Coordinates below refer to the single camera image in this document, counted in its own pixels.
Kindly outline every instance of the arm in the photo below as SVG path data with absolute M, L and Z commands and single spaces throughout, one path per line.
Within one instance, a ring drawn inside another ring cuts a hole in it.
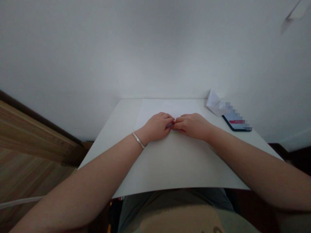
M 135 133 L 144 145 L 164 138 L 174 119 L 159 113 Z M 142 152 L 133 135 L 99 155 L 54 188 L 11 232 L 63 232 L 89 224 L 105 207 Z
M 197 113 L 177 118 L 173 128 L 209 143 L 269 204 L 287 210 L 311 211 L 311 177 L 294 166 L 212 125 Z

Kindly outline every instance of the silver bracelet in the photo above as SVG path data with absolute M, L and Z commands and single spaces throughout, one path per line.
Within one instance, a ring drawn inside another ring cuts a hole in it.
M 143 145 L 142 141 L 137 137 L 137 135 L 134 132 L 132 132 L 132 135 L 136 138 L 136 140 L 142 146 L 142 148 L 145 149 L 145 146 Z

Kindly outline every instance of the paper sheet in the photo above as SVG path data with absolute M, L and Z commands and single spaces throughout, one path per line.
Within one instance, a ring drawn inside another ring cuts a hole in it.
M 229 112 L 226 108 L 226 103 L 223 102 L 213 90 L 210 91 L 206 106 L 218 117 Z
M 135 130 L 143 127 L 154 114 L 159 112 L 168 113 L 175 119 L 183 114 L 199 113 L 202 115 L 196 100 L 143 99 Z

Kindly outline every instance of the smartphone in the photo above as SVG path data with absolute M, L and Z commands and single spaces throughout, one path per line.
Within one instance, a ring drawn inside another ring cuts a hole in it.
M 233 131 L 250 132 L 253 130 L 252 127 L 247 124 L 247 121 L 243 120 L 240 114 L 236 113 L 234 109 L 230 109 L 230 112 L 224 114 L 223 118 Z

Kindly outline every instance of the white table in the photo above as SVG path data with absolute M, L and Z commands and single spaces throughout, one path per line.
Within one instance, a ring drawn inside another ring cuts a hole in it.
M 233 132 L 222 117 L 205 107 L 206 100 L 196 101 L 209 122 L 281 159 L 254 129 Z M 141 104 L 142 99 L 119 101 L 79 168 L 134 131 Z M 148 144 L 113 197 L 188 187 L 249 189 L 207 143 L 173 132 Z

